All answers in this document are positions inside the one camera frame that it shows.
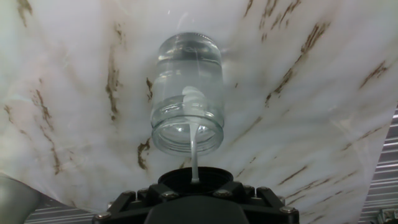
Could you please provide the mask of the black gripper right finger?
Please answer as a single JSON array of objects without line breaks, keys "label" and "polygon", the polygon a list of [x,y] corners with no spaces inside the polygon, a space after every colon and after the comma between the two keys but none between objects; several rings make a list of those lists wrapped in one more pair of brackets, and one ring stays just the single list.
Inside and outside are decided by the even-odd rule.
[{"label": "black gripper right finger", "polygon": [[213,197],[237,205],[248,223],[299,224],[299,211],[285,205],[268,187],[228,182]]}]

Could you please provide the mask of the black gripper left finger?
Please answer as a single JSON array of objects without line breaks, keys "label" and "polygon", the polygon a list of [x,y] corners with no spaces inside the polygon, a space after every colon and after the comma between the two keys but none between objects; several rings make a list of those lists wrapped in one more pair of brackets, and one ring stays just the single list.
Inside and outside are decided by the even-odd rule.
[{"label": "black gripper left finger", "polygon": [[141,224],[156,206],[176,198],[180,194],[164,184],[152,184],[137,192],[123,192],[105,212],[97,213],[92,224]]}]

